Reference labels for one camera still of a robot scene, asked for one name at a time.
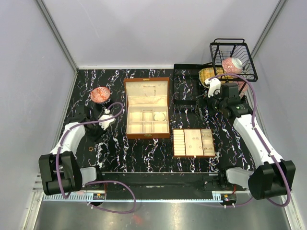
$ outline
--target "jewelry box compartment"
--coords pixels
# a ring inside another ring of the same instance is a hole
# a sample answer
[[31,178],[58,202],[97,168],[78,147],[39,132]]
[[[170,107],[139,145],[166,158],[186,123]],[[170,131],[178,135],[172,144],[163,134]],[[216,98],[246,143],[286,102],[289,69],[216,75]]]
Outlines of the jewelry box compartment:
[[169,133],[167,107],[128,109],[127,134]]

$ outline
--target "metal floor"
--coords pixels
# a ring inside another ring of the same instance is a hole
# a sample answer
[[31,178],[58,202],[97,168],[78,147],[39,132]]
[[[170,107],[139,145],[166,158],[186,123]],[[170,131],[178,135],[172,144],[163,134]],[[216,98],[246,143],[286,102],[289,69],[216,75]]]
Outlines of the metal floor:
[[[244,202],[239,194],[238,202]],[[132,204],[104,203],[112,210],[128,210]],[[43,201],[35,230],[289,230],[283,208],[267,200],[238,208],[204,207],[193,203],[138,203],[131,214],[91,209],[85,203]]]

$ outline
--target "black wire basket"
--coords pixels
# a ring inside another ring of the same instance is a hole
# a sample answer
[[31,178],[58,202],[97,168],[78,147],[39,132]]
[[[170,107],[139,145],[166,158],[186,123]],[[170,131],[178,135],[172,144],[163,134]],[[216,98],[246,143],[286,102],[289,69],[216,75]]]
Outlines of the black wire basket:
[[[244,77],[248,81],[258,80],[258,76],[250,55],[250,51],[243,38],[217,38],[214,40],[214,42],[210,43],[210,52],[215,75],[217,75],[217,68],[223,68],[223,60],[225,60],[226,58],[238,58],[241,60],[243,66],[242,72],[239,73],[239,75]],[[234,78],[231,79],[231,81],[243,80],[240,78]]]

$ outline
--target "black marble table surface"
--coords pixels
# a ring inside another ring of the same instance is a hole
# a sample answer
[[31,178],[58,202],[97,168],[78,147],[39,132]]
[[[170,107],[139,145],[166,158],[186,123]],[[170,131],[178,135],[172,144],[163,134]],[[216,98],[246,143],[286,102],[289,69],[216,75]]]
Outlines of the black marble table surface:
[[[188,71],[182,71],[183,79],[189,78]],[[88,69],[79,70],[71,95],[66,118],[72,117],[75,108],[86,105],[97,106],[90,99],[90,92],[99,86],[111,91],[111,102],[121,102],[126,108],[126,95],[123,85],[125,78],[169,77],[173,81],[172,69]],[[184,93],[193,87],[184,84]],[[162,172],[196,173],[218,172],[219,169],[236,165],[254,170],[254,162],[243,139],[230,125],[229,121],[215,114],[209,116],[203,109],[204,118],[197,115],[195,108],[177,109],[173,103],[173,88],[170,87],[169,114],[170,129],[173,128],[210,128],[215,144],[214,158],[176,158],[173,157],[172,139],[127,139],[127,111],[107,129],[107,133],[97,143],[85,136],[77,149],[77,162],[80,167],[97,165],[103,172]]]

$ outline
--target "open jewelry box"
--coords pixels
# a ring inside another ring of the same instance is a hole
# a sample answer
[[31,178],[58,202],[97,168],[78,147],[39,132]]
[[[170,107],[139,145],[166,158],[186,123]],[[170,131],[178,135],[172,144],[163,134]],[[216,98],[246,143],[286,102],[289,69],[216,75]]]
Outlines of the open jewelry box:
[[169,78],[124,79],[129,139],[169,138]]

